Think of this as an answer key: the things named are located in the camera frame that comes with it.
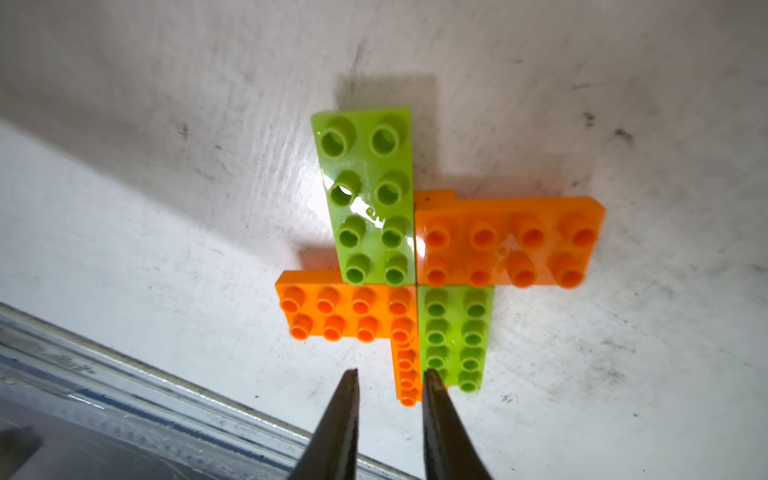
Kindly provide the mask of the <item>green brick long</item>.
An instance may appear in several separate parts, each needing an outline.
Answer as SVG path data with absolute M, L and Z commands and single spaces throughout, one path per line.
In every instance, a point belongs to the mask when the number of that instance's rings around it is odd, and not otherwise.
M 419 285 L 420 369 L 435 370 L 443 384 L 466 394 L 483 382 L 495 289 Z

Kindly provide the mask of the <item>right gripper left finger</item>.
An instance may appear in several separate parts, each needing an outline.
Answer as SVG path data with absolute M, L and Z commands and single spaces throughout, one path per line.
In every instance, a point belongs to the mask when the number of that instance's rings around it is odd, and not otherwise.
M 289 479 L 356 478 L 359 403 L 358 371 L 346 370 Z

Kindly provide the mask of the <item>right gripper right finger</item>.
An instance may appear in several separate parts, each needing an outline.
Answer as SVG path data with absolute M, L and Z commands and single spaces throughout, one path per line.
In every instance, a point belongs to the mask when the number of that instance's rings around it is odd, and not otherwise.
M 422 411 L 427 479 L 491 478 L 434 369 L 424 373 Z

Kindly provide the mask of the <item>orange brick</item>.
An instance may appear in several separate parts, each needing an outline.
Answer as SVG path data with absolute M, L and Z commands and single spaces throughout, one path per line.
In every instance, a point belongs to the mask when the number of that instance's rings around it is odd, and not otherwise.
M 419 346 L 392 339 L 391 352 L 397 399 L 405 407 L 414 407 L 421 402 L 423 390 Z
M 433 190 L 414 202 L 417 280 L 430 287 L 574 289 L 606 214 L 592 197 L 460 200 Z
M 338 271 L 285 271 L 276 284 L 279 306 L 291 337 L 312 336 L 336 342 L 363 343 L 389 339 L 397 345 L 414 341 L 417 296 L 414 285 L 352 285 Z

